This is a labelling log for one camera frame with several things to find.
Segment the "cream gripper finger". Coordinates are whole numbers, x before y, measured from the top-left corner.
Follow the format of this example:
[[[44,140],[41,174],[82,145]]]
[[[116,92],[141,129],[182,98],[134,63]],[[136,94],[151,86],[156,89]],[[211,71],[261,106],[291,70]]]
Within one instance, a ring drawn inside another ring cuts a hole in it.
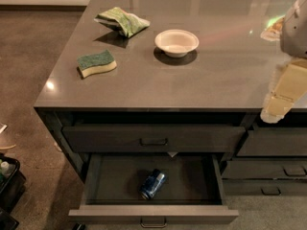
[[[307,60],[292,58],[278,65],[269,84],[260,118],[267,124],[276,124],[307,93]]]

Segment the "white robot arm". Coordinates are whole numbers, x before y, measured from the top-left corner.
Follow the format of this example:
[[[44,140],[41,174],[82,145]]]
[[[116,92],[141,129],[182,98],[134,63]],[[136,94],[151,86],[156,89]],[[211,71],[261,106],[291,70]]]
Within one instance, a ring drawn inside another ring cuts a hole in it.
[[[263,122],[276,124],[307,93],[307,0],[296,0],[261,38],[279,41],[281,51],[291,57],[274,72],[260,114]]]

